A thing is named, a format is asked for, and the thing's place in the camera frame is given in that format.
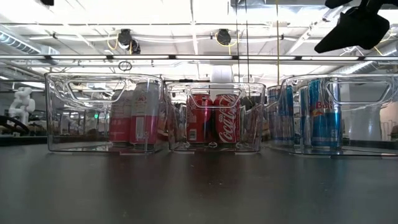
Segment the fluorescent light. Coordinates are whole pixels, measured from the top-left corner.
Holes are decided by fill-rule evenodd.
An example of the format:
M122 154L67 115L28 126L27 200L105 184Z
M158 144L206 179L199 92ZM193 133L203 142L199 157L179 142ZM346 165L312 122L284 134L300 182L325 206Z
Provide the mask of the fluorescent light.
M177 59L188 59L188 60L217 60L217 59L223 59L223 60L230 60L232 59L232 56L217 56L217 55L178 55L175 58Z
M36 88L44 88L44 83L36 83L36 82L21 82L24 85L29 85Z
M365 57L365 60L378 60L378 61L398 60L398 57Z
M302 57L302 60L358 60L359 57L352 56L319 56L319 57Z
M278 60L278 56L239 56L240 60ZM294 60L294 56L280 56L279 60Z
M169 59L168 55L115 55L115 59Z
M106 59L105 55L54 55L53 59L73 59L73 60L88 60L88 59Z
M0 59L45 59L43 55L0 55Z

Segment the overhead camera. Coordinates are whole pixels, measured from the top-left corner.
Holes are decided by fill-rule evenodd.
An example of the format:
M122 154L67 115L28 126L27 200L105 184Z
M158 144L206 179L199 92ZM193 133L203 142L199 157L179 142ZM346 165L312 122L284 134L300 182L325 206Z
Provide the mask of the overhead camera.
M121 29L118 35L118 44L120 48L129 50L130 54L140 54L141 47L138 41L131 37L130 31L130 29Z
M220 44L228 46L231 43L231 36L229 34L229 30L228 29L219 29L216 39Z
M334 9L351 1L326 0L325 6ZM377 14L383 4L398 6L398 0L362 0L359 6L341 13L337 26L315 46L315 51L324 53L357 45L366 50L375 47L390 29L389 21Z

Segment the coca-cola can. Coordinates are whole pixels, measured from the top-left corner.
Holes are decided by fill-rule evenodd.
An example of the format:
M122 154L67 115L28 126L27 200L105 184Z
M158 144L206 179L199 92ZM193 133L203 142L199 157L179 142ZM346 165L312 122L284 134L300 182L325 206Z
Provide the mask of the coca-cola can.
M233 108L222 108L223 106L232 106ZM240 140L240 115L239 100L234 94L219 94L214 101L215 123L218 143L237 143Z
M116 90L112 96L111 114L109 116L109 140L115 143L127 143L130 140L130 119L132 91Z
M138 83L133 91L130 123L131 144L155 144L160 90L158 83Z
M213 106L209 94L193 94L187 101L187 139L188 142L212 142L212 110L205 106Z

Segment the table surface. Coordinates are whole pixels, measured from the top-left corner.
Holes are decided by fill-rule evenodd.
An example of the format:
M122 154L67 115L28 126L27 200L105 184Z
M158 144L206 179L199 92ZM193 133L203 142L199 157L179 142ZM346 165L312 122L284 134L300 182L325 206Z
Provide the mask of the table surface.
M397 223L398 160L0 147L0 223Z

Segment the duct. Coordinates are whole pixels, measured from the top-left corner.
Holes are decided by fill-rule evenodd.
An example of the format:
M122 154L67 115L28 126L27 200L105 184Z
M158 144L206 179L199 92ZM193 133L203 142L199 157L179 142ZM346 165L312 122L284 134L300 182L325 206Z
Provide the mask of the duct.
M41 53L40 47L29 43L28 41L22 41L22 38L18 38L15 34L10 34L10 32L4 32L0 27L0 43L14 47L27 54L39 54Z
M398 42L395 41L385 47L379 49L383 56L385 57L398 57ZM367 55L369 56L379 56L378 52L373 52ZM368 61L358 63L352 66L344 66L332 72L332 74L368 74L376 71L379 68L378 62Z
M0 44L8 45L10 47L14 47L21 52L37 55L37 54L59 54L59 51L53 49L52 47L35 44L30 42L29 40L25 40L20 35L17 35L10 30L6 30L3 27L0 27ZM43 60L42 62L49 63L51 65L56 65L58 62L55 60Z

